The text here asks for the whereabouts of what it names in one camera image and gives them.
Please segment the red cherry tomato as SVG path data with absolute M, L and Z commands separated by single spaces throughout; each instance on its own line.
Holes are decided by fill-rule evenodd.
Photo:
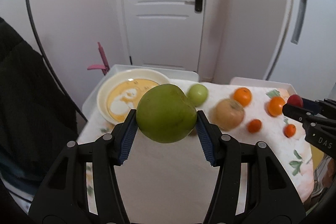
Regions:
M 289 105 L 291 105 L 291 106 L 296 106 L 296 107 L 303 108 L 303 99 L 299 95 L 297 95 L 297 94 L 291 95 L 287 99 L 286 103 L 289 104 Z

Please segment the small tangerine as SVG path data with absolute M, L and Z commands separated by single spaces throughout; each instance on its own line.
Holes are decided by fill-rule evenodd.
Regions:
M 247 125 L 247 130 L 249 133 L 254 134 L 261 130 L 262 128 L 262 121 L 259 119 L 251 120 Z
M 295 135 L 296 133 L 296 126 L 294 124 L 287 124 L 284 127 L 284 135 L 288 138 L 291 138 Z

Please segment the large orange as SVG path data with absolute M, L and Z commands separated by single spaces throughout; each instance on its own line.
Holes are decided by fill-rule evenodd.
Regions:
M 232 98 L 243 107 L 246 107 L 252 101 L 252 93 L 248 88 L 242 87 L 234 91 Z
M 284 105 L 285 100 L 282 97 L 272 97 L 267 104 L 267 111 L 272 117 L 280 116 Z

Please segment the large orange back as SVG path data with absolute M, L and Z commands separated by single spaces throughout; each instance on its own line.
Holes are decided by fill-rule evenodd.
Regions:
M 234 91 L 232 98 L 243 107 L 246 107 L 252 101 L 252 93 L 248 88 L 242 87 Z

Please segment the brownish yellow apple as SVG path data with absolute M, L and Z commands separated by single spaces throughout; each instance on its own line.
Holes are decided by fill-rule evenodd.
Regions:
M 214 121 L 224 131 L 235 129 L 241 124 L 244 117 L 245 110 L 236 100 L 223 99 L 215 107 Z

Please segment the small green apple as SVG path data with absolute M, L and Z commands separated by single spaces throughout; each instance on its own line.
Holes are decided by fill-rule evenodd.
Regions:
M 208 89 L 202 84 L 193 84 L 187 92 L 187 98 L 195 107 L 201 106 L 206 101 L 208 95 Z

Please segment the large green apple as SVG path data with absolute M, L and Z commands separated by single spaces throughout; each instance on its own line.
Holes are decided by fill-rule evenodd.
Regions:
M 158 143 L 175 143 L 195 127 L 197 111 L 184 92 L 173 84 L 158 85 L 146 92 L 138 103 L 139 130 Z

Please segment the white wardrobe door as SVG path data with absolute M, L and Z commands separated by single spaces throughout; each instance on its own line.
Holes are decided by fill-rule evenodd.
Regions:
M 335 0 L 290 0 L 285 33 L 267 79 L 307 99 L 335 91 Z

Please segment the black garment on rack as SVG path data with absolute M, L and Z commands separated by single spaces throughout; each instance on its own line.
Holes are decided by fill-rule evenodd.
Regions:
M 76 140 L 76 110 L 35 51 L 1 20 L 1 175 L 35 195 L 50 167 Z

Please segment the cream plate with panda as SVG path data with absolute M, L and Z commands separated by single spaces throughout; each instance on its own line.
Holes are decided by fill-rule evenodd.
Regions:
M 134 75 L 135 70 L 114 75 L 104 82 L 97 94 L 97 107 L 102 117 L 112 123 L 118 124 L 126 119 L 132 109 L 136 109 L 142 96 L 151 88 L 158 85 L 159 80 L 152 81 Z

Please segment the grey clothes rack pole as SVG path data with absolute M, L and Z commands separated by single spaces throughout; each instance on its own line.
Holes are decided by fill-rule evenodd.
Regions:
M 75 104 L 75 102 L 72 100 L 72 98 L 70 97 L 70 95 L 67 93 L 65 87 L 62 85 L 61 81 L 59 80 L 58 76 L 56 75 L 47 55 L 46 52 L 43 48 L 42 42 L 40 40 L 40 37 L 38 35 L 36 26 L 35 26 L 35 22 L 33 19 L 33 13 L 31 10 L 31 5 L 30 5 L 30 0 L 25 0 L 26 3 L 26 10 L 27 10 L 27 15 L 29 17 L 29 23 L 34 35 L 34 38 L 36 40 L 37 46 L 41 52 L 41 55 L 45 61 L 46 67 L 48 68 L 50 74 L 52 75 L 52 78 L 54 79 L 54 81 L 56 82 L 58 88 L 62 91 L 62 93 L 70 100 L 70 102 L 72 103 L 72 105 L 74 106 L 76 112 L 84 119 L 85 122 L 87 122 L 87 118 L 85 117 L 85 115 L 82 113 L 82 111 L 79 109 L 79 107 Z

